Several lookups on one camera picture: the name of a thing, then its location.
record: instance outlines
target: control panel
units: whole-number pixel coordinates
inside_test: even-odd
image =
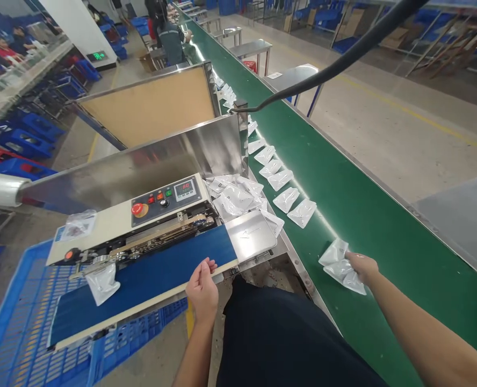
[[[201,191],[195,176],[148,192],[131,201],[131,226],[140,226],[157,217],[177,212],[200,199]]]

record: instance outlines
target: red button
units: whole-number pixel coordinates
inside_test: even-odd
[[[143,204],[142,203],[136,203],[133,204],[133,207],[131,207],[131,213],[133,215],[138,215],[140,212],[143,210]]]

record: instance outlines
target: digital display sign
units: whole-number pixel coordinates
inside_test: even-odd
[[[87,57],[90,60],[90,62],[100,62],[101,60],[107,59],[106,53],[104,51],[88,54]]]
[[[177,202],[196,194],[196,191],[194,189],[194,182],[191,179],[186,182],[175,185],[174,191],[176,193]]]

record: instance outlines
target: black knob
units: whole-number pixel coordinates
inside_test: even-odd
[[[77,262],[81,259],[81,250],[79,250],[77,247],[71,248],[68,250],[68,252],[65,254],[64,261],[73,263]]]

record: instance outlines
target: yellow floor line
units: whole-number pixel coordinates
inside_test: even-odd
[[[115,70],[115,74],[113,74],[113,78],[111,79],[110,90],[113,90],[115,88],[115,83],[117,82],[119,72],[120,72],[120,66],[117,65],[117,69]],[[90,154],[88,155],[88,162],[92,161],[92,159],[93,159],[93,154],[95,152],[95,145],[97,144],[97,139],[98,138],[99,138],[99,133],[96,133],[95,137],[93,138],[92,147],[90,148]]]
[[[291,56],[298,56],[299,58],[302,58],[304,61],[307,61],[308,63],[310,63],[312,66],[319,68],[318,65],[316,65],[315,63],[310,62],[308,60],[308,57],[300,54],[299,52],[297,52],[297,51],[295,51],[295,50],[293,50],[289,47],[284,47],[283,45],[279,45],[277,47],[280,47],[284,51],[288,52]],[[344,75],[338,75],[336,78],[338,80],[342,81],[342,82],[345,82],[345,83],[357,88],[357,89],[360,89],[360,90],[364,91],[365,93],[375,97],[376,99],[378,99],[378,100],[380,100],[380,101],[382,101],[382,102],[384,102],[384,103],[386,103],[386,104],[388,104],[388,105],[390,105],[394,108],[400,109],[401,111],[403,111],[403,112],[421,120],[422,122],[434,127],[435,129],[438,129],[438,130],[442,131],[443,133],[449,134],[449,135],[463,141],[464,143],[466,143],[468,145],[471,145],[472,147],[477,148],[477,142],[476,141],[471,140],[470,138],[460,134],[459,132],[457,132],[457,131],[455,131],[451,128],[448,128],[448,127],[446,127],[444,125],[441,125],[441,124],[439,124],[439,123],[437,123],[437,122],[435,122],[435,121],[433,121],[433,120],[431,120],[427,117],[424,117],[421,114],[413,111],[412,109],[409,109],[408,107],[400,105],[399,103],[394,102],[391,99],[389,99],[387,97],[384,97],[383,95],[380,95],[377,92],[375,92],[375,91],[373,91],[373,90],[371,90],[371,89],[369,89],[369,88],[367,88],[367,87],[365,87],[365,86],[363,86],[363,85],[361,85],[357,82],[352,81],[351,79],[349,79],[348,77],[346,77]]]
[[[192,336],[192,331],[194,330],[194,310],[192,303],[189,300],[189,308],[185,312],[186,315],[186,333],[190,338]]]

